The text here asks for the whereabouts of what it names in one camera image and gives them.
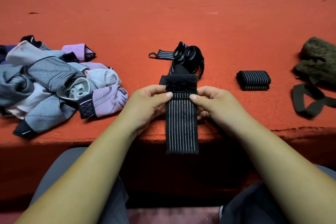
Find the gray pants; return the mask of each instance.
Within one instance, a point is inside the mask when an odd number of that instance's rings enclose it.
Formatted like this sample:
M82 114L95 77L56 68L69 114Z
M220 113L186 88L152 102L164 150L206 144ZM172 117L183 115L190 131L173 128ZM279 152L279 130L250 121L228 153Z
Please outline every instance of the gray pants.
M30 205L46 192L86 149L86 147L79 147L62 153L42 178ZM335 171L326 167L316 166L330 177L336 179ZM98 223L129 224L125 206L127 200L128 195L118 177ZM258 182L243 190L229 202L223 211L220 222L222 224L289 224L263 182Z
M87 147L78 147L63 152L51 165L42 178L31 202L31 206L44 192L53 185L69 167L79 158ZM99 224L129 224L126 215L128 195L121 179L118 177L107 199L106 205L99 218Z

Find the fingernail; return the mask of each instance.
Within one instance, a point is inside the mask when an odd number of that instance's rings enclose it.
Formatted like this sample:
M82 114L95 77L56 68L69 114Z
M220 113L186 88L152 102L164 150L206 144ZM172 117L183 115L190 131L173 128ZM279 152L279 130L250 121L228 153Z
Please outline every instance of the fingernail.
M195 95L195 94L191 94L191 95L189 96L189 98L190 98L191 100L195 100L195 99L197 98L197 95Z

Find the orange carpet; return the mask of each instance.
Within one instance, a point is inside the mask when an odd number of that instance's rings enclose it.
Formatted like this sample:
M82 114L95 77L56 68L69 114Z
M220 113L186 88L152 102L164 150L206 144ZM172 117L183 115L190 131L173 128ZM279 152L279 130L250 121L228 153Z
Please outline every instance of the orange carpet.
M315 119L298 116L291 89L301 83L291 69L300 59L303 43L317 36L336 44L336 0L0 0L0 44L15 44L33 34L52 49L86 43L97 53L95 62L115 69L122 86L132 94L157 84L170 61L148 57L158 49L173 51L179 41L198 46L205 71L198 85L231 91L259 122L284 139L311 143L330 152L336 163L336 110L325 107ZM243 92L239 70L266 70L271 79L266 92ZM330 97L335 92L324 90ZM0 119L0 147L82 144L93 141L115 116L68 122L26 141L12 135L17 120ZM221 136L209 123L198 127L201 143ZM163 144L165 121L154 121L141 140Z

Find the left hand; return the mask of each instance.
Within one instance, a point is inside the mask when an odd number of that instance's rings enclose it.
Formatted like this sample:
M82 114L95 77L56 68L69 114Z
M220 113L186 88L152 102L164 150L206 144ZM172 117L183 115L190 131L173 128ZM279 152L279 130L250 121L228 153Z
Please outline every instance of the left hand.
M150 85L135 91L119 114L118 120L131 125L139 136L154 118L166 112L164 104L173 94L165 92L165 85Z

